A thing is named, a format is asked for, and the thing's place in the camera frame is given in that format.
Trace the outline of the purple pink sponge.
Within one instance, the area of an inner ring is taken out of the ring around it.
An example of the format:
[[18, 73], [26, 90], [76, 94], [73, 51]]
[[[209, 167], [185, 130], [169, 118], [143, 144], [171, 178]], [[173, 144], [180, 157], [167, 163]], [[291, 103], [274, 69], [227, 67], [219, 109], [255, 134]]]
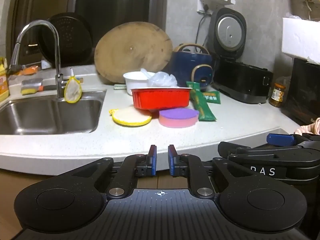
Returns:
[[159, 111], [159, 123], [169, 128], [186, 128], [196, 124], [199, 111], [188, 108], [173, 108]]

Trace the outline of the yellow round sponge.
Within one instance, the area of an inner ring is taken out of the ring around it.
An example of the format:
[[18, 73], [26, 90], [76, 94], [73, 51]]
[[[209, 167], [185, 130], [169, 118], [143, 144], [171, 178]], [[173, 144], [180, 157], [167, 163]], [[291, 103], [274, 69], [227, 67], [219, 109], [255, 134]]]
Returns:
[[127, 127], [144, 126], [152, 119], [150, 111], [140, 110], [133, 106], [121, 109], [111, 109], [109, 110], [109, 114], [116, 124]]

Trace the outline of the long green wrapper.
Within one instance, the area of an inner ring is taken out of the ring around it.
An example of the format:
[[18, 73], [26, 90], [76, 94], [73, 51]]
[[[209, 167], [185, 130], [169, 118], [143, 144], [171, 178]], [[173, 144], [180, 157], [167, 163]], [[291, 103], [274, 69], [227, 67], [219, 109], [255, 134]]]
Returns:
[[216, 121], [215, 115], [210, 110], [204, 95], [201, 92], [200, 84], [196, 82], [186, 82], [190, 90], [190, 99], [194, 108], [199, 111], [199, 121]]

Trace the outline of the red plastic food container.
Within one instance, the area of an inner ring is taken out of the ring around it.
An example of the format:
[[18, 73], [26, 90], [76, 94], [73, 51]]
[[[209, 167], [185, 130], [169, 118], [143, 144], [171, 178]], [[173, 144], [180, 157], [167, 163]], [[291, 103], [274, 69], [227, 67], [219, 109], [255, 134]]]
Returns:
[[187, 107], [191, 88], [136, 88], [132, 90], [133, 105], [142, 110], [161, 110]]

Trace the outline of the clear plastic bag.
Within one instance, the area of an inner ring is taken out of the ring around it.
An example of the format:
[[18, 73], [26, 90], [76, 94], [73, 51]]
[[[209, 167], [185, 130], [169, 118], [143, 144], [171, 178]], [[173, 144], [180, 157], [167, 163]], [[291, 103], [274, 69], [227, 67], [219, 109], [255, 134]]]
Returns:
[[177, 87], [176, 77], [166, 72], [151, 73], [142, 68], [140, 74], [143, 74], [147, 78], [148, 87], [164, 87], [171, 88]]

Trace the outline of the white paper bowl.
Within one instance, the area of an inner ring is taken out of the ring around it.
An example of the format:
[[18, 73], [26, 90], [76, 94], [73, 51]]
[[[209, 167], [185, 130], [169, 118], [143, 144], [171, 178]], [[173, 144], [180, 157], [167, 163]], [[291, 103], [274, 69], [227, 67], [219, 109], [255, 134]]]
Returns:
[[127, 93], [130, 96], [132, 96], [133, 89], [148, 87], [148, 81], [154, 75], [155, 73], [153, 72], [145, 72], [145, 71], [128, 72], [123, 74]]

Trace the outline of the short green wrapper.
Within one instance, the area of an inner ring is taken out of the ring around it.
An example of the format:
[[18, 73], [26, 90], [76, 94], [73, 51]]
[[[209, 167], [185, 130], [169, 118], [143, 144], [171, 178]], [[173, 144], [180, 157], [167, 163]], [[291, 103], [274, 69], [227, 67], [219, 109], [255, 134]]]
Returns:
[[219, 91], [209, 91], [202, 93], [207, 103], [220, 104], [220, 92]]

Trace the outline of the chrome kitchen faucet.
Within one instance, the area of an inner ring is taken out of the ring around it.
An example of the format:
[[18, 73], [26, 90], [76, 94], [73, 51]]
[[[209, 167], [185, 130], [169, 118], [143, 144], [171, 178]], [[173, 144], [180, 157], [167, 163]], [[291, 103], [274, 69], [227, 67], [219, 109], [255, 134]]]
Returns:
[[38, 40], [40, 41], [40, 51], [46, 59], [49, 59], [49, 51], [54, 53], [52, 55], [53, 63], [55, 64], [56, 76], [56, 90], [57, 97], [63, 98], [63, 89], [65, 87], [65, 80], [63, 78], [63, 74], [61, 72], [61, 56], [60, 56], [60, 40], [59, 34], [57, 32], [56, 27], [46, 20], [35, 20], [23, 27], [23, 29], [19, 32], [15, 46], [12, 52], [10, 64], [9, 64], [9, 72], [16, 72], [20, 70], [21, 65], [18, 64], [18, 59], [20, 56], [20, 48], [22, 44], [22, 40], [25, 34], [33, 27], [42, 26], [41, 32], [39, 34]]

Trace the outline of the black microwave oven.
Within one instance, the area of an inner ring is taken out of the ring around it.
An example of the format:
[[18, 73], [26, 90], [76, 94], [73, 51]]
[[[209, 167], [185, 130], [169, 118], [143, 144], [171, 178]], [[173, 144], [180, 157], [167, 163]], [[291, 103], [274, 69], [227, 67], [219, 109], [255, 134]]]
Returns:
[[319, 65], [295, 58], [282, 113], [300, 125], [314, 123], [319, 118], [319, 78]]

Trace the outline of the glass sauce jar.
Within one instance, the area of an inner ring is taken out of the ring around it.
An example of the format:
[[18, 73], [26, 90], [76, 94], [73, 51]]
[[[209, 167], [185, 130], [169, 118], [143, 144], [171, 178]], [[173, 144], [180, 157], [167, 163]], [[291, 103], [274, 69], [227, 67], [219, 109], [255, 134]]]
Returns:
[[274, 107], [280, 107], [283, 103], [284, 93], [285, 93], [285, 86], [279, 83], [275, 83], [272, 94], [269, 98], [269, 103]]

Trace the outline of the green white knitted cloth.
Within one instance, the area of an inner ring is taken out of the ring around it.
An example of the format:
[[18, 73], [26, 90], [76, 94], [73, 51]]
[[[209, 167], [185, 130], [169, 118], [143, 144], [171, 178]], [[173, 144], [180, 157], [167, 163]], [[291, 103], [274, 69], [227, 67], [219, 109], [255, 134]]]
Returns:
[[114, 90], [126, 90], [127, 86], [125, 84], [114, 84]]

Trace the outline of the black open rice cooker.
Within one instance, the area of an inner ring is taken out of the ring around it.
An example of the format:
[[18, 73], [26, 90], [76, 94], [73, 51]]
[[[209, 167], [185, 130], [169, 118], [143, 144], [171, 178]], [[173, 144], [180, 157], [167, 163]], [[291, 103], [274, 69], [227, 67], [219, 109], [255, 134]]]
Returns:
[[246, 33], [246, 20], [239, 12], [220, 8], [212, 13], [207, 49], [213, 58], [213, 86], [243, 103], [265, 103], [273, 73], [238, 61], [244, 52]]

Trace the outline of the blue rice cooker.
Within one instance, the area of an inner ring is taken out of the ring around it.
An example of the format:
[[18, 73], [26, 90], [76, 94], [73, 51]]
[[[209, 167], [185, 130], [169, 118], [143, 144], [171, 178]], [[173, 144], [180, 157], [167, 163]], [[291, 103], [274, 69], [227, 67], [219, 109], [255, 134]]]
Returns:
[[163, 71], [176, 77], [180, 87], [186, 87], [187, 82], [196, 82], [205, 89], [213, 80], [212, 56], [199, 44], [182, 43], [172, 51]]

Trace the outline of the yellow mesh sink strainer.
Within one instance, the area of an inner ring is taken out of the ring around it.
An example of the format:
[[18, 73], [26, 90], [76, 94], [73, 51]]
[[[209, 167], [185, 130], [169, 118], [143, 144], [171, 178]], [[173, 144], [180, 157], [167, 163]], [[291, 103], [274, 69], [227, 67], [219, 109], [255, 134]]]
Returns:
[[67, 103], [77, 103], [82, 96], [81, 82], [75, 77], [72, 68], [70, 72], [71, 76], [65, 86], [64, 100]]

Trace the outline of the stainless steel sink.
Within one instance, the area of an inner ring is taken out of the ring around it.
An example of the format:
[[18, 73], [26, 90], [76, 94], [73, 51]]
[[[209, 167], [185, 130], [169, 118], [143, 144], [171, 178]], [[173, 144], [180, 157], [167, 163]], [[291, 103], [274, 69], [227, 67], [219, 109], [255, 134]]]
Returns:
[[96, 130], [106, 92], [85, 92], [76, 103], [56, 96], [12, 100], [1, 106], [1, 135], [91, 133]]

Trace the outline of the white foam box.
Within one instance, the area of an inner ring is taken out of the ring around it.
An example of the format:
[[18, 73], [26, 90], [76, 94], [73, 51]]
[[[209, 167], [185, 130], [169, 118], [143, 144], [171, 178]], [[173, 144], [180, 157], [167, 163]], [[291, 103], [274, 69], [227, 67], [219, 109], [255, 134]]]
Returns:
[[319, 65], [319, 22], [284, 17], [281, 51]]

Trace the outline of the round wooden cutting board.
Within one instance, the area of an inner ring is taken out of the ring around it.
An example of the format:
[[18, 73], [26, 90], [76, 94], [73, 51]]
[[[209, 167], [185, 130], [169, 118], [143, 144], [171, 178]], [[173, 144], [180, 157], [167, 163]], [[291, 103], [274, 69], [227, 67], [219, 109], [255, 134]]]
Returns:
[[144, 68], [160, 72], [169, 63], [173, 45], [160, 27], [147, 22], [129, 22], [108, 31], [97, 43], [97, 72], [112, 83], [124, 83], [123, 75]]

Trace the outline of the yellow grey scrub sponge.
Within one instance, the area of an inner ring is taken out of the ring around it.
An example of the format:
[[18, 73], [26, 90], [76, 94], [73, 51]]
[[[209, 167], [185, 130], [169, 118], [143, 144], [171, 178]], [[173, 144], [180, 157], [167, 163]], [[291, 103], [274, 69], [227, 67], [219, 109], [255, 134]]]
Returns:
[[43, 91], [42, 78], [23, 80], [21, 83], [21, 94], [29, 95]]

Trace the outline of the yellow detergent bottle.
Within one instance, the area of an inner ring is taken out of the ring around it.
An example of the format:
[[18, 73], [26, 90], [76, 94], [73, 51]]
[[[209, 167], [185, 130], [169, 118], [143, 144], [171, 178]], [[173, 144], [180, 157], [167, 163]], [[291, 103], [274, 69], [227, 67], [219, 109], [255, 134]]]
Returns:
[[0, 102], [9, 96], [7, 67], [7, 59], [5, 57], [0, 57]]

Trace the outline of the black colander pan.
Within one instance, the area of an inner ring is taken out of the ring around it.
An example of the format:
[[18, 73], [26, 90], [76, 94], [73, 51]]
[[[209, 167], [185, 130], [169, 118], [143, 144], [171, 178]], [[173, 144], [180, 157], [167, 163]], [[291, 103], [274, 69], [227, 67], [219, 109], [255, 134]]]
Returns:
[[[61, 66], [86, 64], [91, 59], [93, 51], [92, 34], [87, 21], [74, 12], [63, 12], [50, 17], [49, 22], [56, 27], [59, 34]], [[37, 35], [38, 46], [41, 28], [42, 26], [39, 27]], [[54, 53], [49, 51], [49, 59], [43, 57], [53, 64], [52, 55]]]

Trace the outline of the white wall power socket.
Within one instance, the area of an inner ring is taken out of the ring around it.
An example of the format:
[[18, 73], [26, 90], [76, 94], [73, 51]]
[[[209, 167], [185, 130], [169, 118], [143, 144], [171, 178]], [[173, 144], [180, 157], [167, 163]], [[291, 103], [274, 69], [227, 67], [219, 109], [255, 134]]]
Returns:
[[213, 12], [227, 5], [235, 5], [235, 0], [197, 0], [197, 13], [212, 15]]

